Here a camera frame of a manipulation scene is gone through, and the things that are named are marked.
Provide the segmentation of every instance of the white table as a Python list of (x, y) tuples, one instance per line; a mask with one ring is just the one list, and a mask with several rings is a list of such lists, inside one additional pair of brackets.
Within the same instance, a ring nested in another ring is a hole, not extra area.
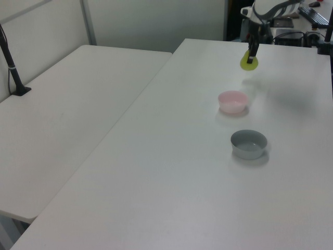
[[(331, 249), (329, 57), (261, 45), (246, 72), (246, 49), (185, 40), (12, 250)], [(219, 112), (226, 90), (248, 114)], [(234, 157), (240, 129), (268, 153)]]
[(170, 53), (82, 46), (0, 104), (0, 214), (32, 222)]

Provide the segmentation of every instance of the keyboard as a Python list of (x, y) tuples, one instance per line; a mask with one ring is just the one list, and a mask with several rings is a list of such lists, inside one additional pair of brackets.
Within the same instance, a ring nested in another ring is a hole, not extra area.
[(316, 12), (313, 8), (298, 8), (300, 15), (305, 17), (311, 24), (318, 23), (318, 28), (327, 29), (328, 21), (318, 12)]

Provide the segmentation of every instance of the gray bowl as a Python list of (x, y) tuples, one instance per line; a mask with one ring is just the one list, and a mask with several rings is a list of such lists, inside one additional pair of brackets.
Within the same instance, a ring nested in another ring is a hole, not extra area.
[(231, 136), (233, 153), (246, 160), (259, 158), (267, 146), (266, 137), (254, 130), (240, 130)]

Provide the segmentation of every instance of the pink bowl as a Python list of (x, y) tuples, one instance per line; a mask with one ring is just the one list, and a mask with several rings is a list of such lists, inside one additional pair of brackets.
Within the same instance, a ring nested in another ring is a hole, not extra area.
[(236, 90), (226, 91), (219, 95), (220, 109), (229, 114), (242, 112), (248, 101), (246, 94)]

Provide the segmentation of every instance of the bowl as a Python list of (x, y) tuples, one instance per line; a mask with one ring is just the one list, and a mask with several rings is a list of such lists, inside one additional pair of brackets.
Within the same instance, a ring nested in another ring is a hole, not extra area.
[(233, 153), (246, 160), (259, 158), (267, 146), (266, 137), (254, 130), (240, 130), (231, 136)]
[(220, 109), (228, 114), (242, 112), (249, 101), (246, 94), (236, 90), (225, 91), (219, 95), (218, 99)]

